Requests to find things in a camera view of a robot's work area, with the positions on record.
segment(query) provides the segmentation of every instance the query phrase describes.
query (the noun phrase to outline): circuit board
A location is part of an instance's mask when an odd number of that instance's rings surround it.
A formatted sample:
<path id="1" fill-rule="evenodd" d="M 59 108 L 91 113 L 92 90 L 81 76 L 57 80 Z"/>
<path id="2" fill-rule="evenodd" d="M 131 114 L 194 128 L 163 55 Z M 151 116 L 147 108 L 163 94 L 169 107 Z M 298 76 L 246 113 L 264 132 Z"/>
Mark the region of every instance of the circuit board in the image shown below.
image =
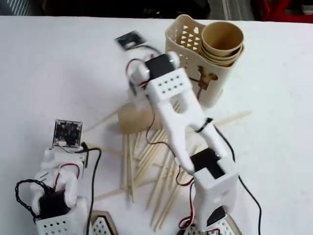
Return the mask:
<path id="1" fill-rule="evenodd" d="M 83 123 L 80 121 L 55 120 L 53 146 L 79 147 Z"/>

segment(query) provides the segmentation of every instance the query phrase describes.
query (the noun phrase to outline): cup rim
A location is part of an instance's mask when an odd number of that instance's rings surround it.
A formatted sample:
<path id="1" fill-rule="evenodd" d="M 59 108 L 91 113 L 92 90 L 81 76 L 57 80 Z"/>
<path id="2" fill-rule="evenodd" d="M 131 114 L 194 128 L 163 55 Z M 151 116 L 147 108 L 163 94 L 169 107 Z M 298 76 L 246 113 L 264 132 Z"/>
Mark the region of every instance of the cup rim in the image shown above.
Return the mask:
<path id="1" fill-rule="evenodd" d="M 230 24 L 230 25 L 234 26 L 235 28 L 237 28 L 237 29 L 239 30 L 239 32 L 240 32 L 240 34 L 241 34 L 242 40 L 241 40 L 241 42 L 240 42 L 237 46 L 235 46 L 234 48 L 227 49 L 227 50 L 217 49 L 217 48 L 214 48 L 214 47 L 210 46 L 209 44 L 207 44 L 207 43 L 203 40 L 203 34 L 204 34 L 205 29 L 206 29 L 207 27 L 212 26 L 213 24 L 223 24 L 223 23 L 224 23 L 224 24 Z M 208 24 L 207 26 L 205 26 L 204 29 L 203 29 L 202 32 L 201 32 L 201 42 L 203 43 L 203 46 L 209 47 L 210 49 L 216 50 L 216 51 L 221 52 L 221 53 L 223 53 L 223 52 L 226 52 L 226 53 L 227 53 L 227 52 L 231 52 L 231 51 L 237 50 L 237 49 L 238 49 L 240 46 L 242 46 L 242 44 L 244 43 L 244 39 L 245 39 L 244 33 L 242 32 L 242 30 L 241 30 L 238 26 L 236 26 L 236 25 L 233 24 L 233 23 L 224 22 L 224 21 L 217 21 L 217 22 L 210 23 L 210 24 Z"/>
<path id="2" fill-rule="evenodd" d="M 236 50 L 236 53 L 231 55 L 231 56 L 226 56 L 226 57 L 220 57 L 220 56 L 216 56 L 216 55 L 213 55 L 211 54 L 209 51 L 207 51 L 203 45 L 203 43 L 201 42 L 201 50 L 203 51 L 203 53 L 205 53 L 208 57 L 212 58 L 212 59 L 215 59 L 215 60 L 219 60 L 219 61 L 228 61 L 228 60 L 232 60 L 234 59 L 235 57 L 237 57 L 241 51 L 243 50 L 244 48 L 244 44 L 241 45 L 241 47 L 239 47 L 237 50 Z"/>

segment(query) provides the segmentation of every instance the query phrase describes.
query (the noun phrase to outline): perforated basket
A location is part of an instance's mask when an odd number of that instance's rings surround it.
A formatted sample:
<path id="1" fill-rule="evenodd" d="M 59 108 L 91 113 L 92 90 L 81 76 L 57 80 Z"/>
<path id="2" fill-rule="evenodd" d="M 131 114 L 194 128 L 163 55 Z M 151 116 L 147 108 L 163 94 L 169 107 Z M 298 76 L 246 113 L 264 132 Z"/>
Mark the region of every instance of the perforated basket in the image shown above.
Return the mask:
<path id="1" fill-rule="evenodd" d="M 180 66 L 185 68 L 189 77 L 208 83 L 202 88 L 193 82 L 194 92 L 199 94 L 199 102 L 212 107 L 223 92 L 225 82 L 236 62 L 229 67 L 214 65 L 201 56 L 201 32 L 205 25 L 198 23 L 188 15 L 180 15 L 166 29 L 166 51 L 175 51 L 180 57 Z"/>

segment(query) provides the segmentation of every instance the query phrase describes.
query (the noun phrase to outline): white tabletop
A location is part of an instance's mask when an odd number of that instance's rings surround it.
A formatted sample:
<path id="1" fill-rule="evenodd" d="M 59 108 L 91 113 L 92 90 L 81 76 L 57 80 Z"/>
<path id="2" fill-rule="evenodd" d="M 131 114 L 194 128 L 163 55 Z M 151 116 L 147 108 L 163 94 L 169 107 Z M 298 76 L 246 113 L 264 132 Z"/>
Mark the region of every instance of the white tabletop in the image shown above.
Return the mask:
<path id="1" fill-rule="evenodd" d="M 138 30 L 164 50 L 164 30 L 172 21 L 0 17 L 1 234 L 36 234 L 31 215 L 15 201 L 14 187 L 39 169 L 54 120 L 79 120 L 87 128 L 127 99 L 125 58 L 114 38 Z M 245 34 L 246 51 L 207 114 L 222 119 L 252 111 L 221 130 L 235 149 L 243 180 L 262 205 L 262 234 L 310 234 L 313 24 L 234 23 Z M 121 149 L 121 135 L 110 122 L 82 137 Z M 89 167 L 82 184 L 89 197 L 91 172 Z M 105 153 L 95 195 L 119 187 L 120 158 Z M 94 207 L 109 211 L 122 235 L 152 234 L 151 210 L 145 211 L 151 187 L 138 189 L 135 204 L 121 194 Z M 30 202 L 29 188 L 21 190 Z M 187 198 L 184 189 L 157 234 L 177 232 L 177 222 L 188 213 Z M 243 234 L 257 234 L 258 210 L 241 185 L 232 216 Z"/>

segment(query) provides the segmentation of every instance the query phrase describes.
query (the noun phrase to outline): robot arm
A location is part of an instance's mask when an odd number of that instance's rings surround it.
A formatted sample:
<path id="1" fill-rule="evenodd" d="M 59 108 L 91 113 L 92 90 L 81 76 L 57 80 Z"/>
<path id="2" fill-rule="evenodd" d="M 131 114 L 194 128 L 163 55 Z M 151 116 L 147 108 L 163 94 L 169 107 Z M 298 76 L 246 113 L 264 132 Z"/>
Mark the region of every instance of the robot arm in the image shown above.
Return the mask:
<path id="1" fill-rule="evenodd" d="M 178 67 L 179 57 L 169 52 L 138 65 L 134 76 L 139 83 L 148 81 L 147 95 L 161 115 L 177 161 L 195 178 L 197 227 L 205 231 L 216 222 L 219 211 L 230 212 L 234 207 L 238 172 L 226 158 L 223 140 L 205 116 L 185 70 Z M 173 97 L 180 103 L 180 113 L 170 102 Z M 190 157 L 185 147 L 186 127 L 198 132 L 209 148 Z"/>

